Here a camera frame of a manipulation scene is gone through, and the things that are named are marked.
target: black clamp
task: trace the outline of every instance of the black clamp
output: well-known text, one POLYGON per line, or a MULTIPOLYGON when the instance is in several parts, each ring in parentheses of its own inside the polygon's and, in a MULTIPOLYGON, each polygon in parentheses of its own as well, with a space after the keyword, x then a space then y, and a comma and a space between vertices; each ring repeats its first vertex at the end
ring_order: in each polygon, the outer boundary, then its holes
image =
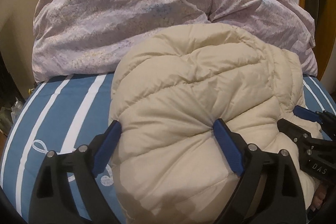
MULTIPOLYGON (((283 119, 278 122, 278 127, 298 145, 302 169, 335 185, 333 142, 312 139, 309 132, 303 132, 303 129, 283 119)), ((232 171, 240 176, 233 195, 215 224, 306 223, 299 176, 287 150, 280 150, 278 154, 261 151, 255 144, 247 144, 239 134, 231 132, 222 119, 214 122, 213 132, 232 171), (260 177, 264 173, 267 174, 267 180, 258 208, 252 216, 248 216, 260 177)), ((82 145, 73 153, 64 155, 49 151, 33 188, 29 223, 120 224, 95 181, 95 177, 104 171, 112 156, 120 134, 120 123, 113 121, 107 131, 96 136, 88 146, 82 145), (74 173, 92 222, 79 216, 67 172, 74 173)), ((335 187, 330 188, 332 198, 313 219, 313 224, 334 223, 334 217, 331 221, 330 216, 334 212, 336 194, 335 187)))
POLYGON ((222 119, 215 121, 214 136, 230 168, 241 176, 217 224, 305 224, 305 202, 299 176, 287 150, 278 154, 261 151, 231 132, 222 119), (247 217, 261 174, 265 188, 254 215, 247 217))
POLYGON ((313 112, 301 106, 295 106, 293 113, 295 116, 311 122, 318 122, 322 130, 332 141, 336 141, 336 116, 328 111, 313 112))
POLYGON ((119 223, 100 191, 95 177, 105 170, 120 139, 121 125, 113 121, 104 134, 72 153, 49 151, 36 177, 29 210, 29 224, 119 223), (92 220, 79 216, 68 182, 74 173, 79 193, 92 220))
POLYGON ((285 119, 278 121, 278 129, 297 145, 300 169, 329 186, 325 203, 310 223, 335 223, 336 142, 312 138, 308 131, 285 119))

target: plastic bag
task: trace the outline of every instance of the plastic bag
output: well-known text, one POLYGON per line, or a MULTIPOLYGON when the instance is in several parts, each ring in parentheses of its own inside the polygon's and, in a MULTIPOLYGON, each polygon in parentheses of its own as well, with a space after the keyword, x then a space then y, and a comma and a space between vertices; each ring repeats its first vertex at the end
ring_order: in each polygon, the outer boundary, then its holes
POLYGON ((19 117, 20 113, 21 113, 21 110, 23 108, 23 104, 21 101, 19 101, 18 98, 16 98, 16 101, 15 101, 15 104, 12 106, 12 113, 11 113, 11 116, 12 116, 12 120, 13 120, 13 123, 16 121, 16 119, 19 117))

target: mattress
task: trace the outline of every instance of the mattress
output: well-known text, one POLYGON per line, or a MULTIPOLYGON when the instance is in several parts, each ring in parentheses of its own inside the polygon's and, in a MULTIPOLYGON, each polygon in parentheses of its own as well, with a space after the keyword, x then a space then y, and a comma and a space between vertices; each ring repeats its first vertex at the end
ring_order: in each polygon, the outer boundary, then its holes
MULTIPOLYGON (((26 102, 8 137, 0 172, 1 187, 24 220, 28 221, 31 192, 47 151, 72 152, 107 129, 112 79, 113 73, 54 77, 40 84, 26 102)), ((304 75, 303 84, 307 108, 336 114, 335 102, 316 78, 304 75)), ((68 180, 80 215, 89 219, 74 177, 68 180)), ((111 168, 106 166, 96 181, 125 223, 111 168)))

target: metal rivet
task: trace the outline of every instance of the metal rivet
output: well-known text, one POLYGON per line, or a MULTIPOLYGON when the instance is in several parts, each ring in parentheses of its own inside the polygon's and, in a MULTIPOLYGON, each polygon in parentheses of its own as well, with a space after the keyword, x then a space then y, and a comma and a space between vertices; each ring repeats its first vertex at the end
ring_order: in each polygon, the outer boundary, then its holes
POLYGON ((54 155, 55 155, 55 151, 52 151, 52 150, 47 153, 48 158, 52 158, 54 155))
POLYGON ((288 151, 286 149, 281 150, 281 155, 284 157, 287 157, 289 155, 288 151))
POLYGON ((258 149, 258 147, 253 143, 249 144, 248 148, 250 151, 256 151, 258 149))
POLYGON ((87 145, 81 145, 78 150, 79 152, 85 152, 87 150, 87 145))

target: lavender comforter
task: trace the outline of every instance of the lavender comforter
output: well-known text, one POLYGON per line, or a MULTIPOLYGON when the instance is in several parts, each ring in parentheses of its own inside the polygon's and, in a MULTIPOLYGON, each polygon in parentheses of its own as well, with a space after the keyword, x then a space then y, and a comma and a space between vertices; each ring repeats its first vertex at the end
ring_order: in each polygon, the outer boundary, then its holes
POLYGON ((303 72, 317 75, 314 20, 293 0, 39 0, 34 77, 111 72, 133 45, 163 28, 212 22, 297 53, 303 72))

